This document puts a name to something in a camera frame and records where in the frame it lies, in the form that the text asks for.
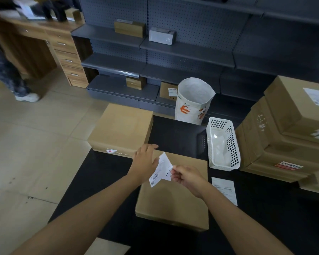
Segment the tile floor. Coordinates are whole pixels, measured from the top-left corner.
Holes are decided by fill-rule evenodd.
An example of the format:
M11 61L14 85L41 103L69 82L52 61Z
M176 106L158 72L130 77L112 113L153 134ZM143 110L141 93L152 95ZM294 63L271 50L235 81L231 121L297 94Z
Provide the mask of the tile floor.
M0 85L0 255L43 228L90 146L87 137L108 103L71 87L61 69L28 81L43 98L18 102ZM124 254L96 239L86 254Z

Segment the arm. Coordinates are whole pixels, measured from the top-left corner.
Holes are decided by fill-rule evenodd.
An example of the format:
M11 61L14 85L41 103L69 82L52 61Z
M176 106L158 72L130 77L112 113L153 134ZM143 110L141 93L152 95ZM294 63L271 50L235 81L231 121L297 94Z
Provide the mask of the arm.
M84 254L129 194L153 174L158 158L152 161L152 154L157 147L144 144L126 176L66 211L12 255Z
M171 178L204 200L237 255L293 253L266 228L230 202L189 166L174 166Z

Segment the white plastic basket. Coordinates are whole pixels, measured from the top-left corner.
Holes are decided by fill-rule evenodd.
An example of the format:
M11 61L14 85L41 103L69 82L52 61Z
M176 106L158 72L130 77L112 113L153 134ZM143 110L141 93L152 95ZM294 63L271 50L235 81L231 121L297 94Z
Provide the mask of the white plastic basket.
M225 131L229 132L230 136L227 139L227 149L231 153L232 160L230 166L220 166L217 161L214 161L214 151L213 151L213 138L215 132ZM209 117L209 122L207 125L207 143L208 143L208 157L209 157L209 167L224 171L232 171L234 169L239 169L241 157L239 146L237 144L237 139L235 136L234 126L232 121L226 119L220 119L216 117Z

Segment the hand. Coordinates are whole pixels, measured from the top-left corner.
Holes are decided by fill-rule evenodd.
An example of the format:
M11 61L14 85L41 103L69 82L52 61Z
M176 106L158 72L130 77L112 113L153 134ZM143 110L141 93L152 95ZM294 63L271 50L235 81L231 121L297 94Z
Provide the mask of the hand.
M173 166L171 179L186 187L195 197L202 198L203 189L208 186L208 181L204 179L193 166Z
M139 185L149 180L158 166L158 157L152 161L152 154L157 148L156 144L143 144L132 156L132 165L128 175L135 176Z

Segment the person's left hand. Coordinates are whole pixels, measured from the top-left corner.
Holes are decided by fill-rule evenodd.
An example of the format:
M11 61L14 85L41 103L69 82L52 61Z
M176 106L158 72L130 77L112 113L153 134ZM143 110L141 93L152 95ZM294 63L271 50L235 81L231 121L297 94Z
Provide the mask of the person's left hand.
M128 175L135 176L139 185L149 180L158 166L158 157L152 161L154 149L157 148L156 144L143 144L132 156L132 165Z

